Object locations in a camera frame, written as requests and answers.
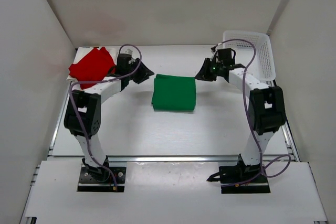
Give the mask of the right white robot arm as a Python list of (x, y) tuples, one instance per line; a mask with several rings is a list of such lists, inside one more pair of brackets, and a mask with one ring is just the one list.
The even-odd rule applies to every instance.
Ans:
[(236, 51), (231, 48), (211, 48), (212, 57), (205, 58), (195, 79), (216, 81), (224, 78), (243, 93), (243, 105), (246, 112), (250, 136), (243, 153), (239, 155), (237, 165), (230, 169), (240, 176), (259, 173), (261, 158), (273, 135), (286, 121), (283, 91), (270, 87), (248, 73), (246, 67), (235, 62)]

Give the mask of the red t shirt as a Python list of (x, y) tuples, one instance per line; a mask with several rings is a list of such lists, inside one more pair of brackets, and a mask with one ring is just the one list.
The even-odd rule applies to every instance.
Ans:
[(94, 48), (78, 63), (73, 63), (69, 67), (68, 81), (101, 81), (109, 73), (116, 63), (106, 51), (105, 47), (98, 50)]

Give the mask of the green t shirt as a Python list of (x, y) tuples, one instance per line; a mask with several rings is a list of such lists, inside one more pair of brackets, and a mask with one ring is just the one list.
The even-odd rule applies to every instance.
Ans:
[(157, 74), (152, 106), (154, 111), (193, 112), (196, 106), (195, 78)]

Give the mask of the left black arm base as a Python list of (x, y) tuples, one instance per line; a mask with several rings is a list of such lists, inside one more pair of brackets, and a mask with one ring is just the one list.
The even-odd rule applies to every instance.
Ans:
[(110, 166), (116, 180), (101, 167), (91, 167), (82, 159), (82, 167), (78, 179), (78, 192), (123, 193), (127, 168), (125, 166)]

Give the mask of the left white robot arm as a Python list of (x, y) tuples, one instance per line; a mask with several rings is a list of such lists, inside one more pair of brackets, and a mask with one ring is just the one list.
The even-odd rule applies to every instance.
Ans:
[(102, 182), (110, 176), (108, 158), (98, 138), (102, 104), (123, 91), (130, 81), (140, 84), (154, 73), (140, 58), (134, 59), (126, 52), (106, 65), (99, 62), (86, 65), (79, 74), (79, 86), (69, 96), (64, 126), (80, 144), (87, 173)]

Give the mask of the white t shirt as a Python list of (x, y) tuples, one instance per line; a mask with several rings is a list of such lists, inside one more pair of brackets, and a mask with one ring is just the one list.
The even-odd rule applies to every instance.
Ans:
[[(103, 48), (103, 46), (100, 46), (100, 47), (79, 47), (77, 52), (76, 52), (76, 56), (74, 58), (73, 63), (78, 63), (84, 56), (86, 56), (94, 48), (97, 48), (98, 50), (100, 50), (101, 48)], [(117, 49), (114, 48), (114, 47), (111, 47), (111, 46), (105, 46), (105, 49), (110, 54), (113, 61), (116, 62), (117, 53), (118, 53)]]

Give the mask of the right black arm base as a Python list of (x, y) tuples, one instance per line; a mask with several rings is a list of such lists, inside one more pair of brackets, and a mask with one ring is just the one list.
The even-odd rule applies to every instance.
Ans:
[(245, 165), (239, 160), (235, 166), (220, 166), (207, 182), (220, 182), (221, 194), (268, 194), (268, 179), (261, 174), (260, 165)]

